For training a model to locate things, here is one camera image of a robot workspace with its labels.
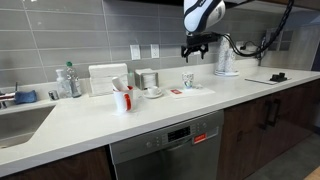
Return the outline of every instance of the floor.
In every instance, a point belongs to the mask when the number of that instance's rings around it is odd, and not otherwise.
[[[245,180],[303,180],[320,166],[320,136],[313,134]]]

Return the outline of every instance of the white countertop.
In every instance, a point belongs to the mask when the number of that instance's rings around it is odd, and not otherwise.
[[[236,77],[216,76],[210,65],[188,68],[161,70],[163,92],[180,87],[181,73],[191,68],[195,72],[195,84],[215,93],[185,99],[173,99],[164,93],[160,98],[146,99],[141,96],[142,91],[136,89],[134,96],[138,106],[133,112],[122,115],[116,112],[112,95],[89,97],[84,94],[80,98],[56,102],[43,100],[18,110],[18,106],[13,110],[8,108],[2,114],[56,104],[28,142],[0,149],[0,177],[320,78],[320,72],[264,67],[240,69],[240,76]],[[271,77],[279,72],[292,79],[276,85],[244,80],[254,75]]]

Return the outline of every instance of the upper cabinet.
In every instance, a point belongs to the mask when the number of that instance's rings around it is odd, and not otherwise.
[[[288,0],[260,0],[260,1],[276,3],[276,4],[283,4],[283,5],[288,4]],[[294,6],[319,11],[320,10],[320,1],[319,0],[295,0]]]

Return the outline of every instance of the wall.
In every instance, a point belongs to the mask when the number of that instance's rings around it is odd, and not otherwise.
[[[118,0],[1,0],[0,87],[55,81],[55,69],[72,61],[80,78],[88,66],[127,63],[136,68],[173,68],[214,63],[218,43],[202,60],[180,57],[185,43],[183,8]],[[209,30],[230,33],[235,41],[259,42],[279,15],[230,9]],[[139,44],[140,61],[131,61],[130,44]],[[150,44],[160,44],[151,59]]]

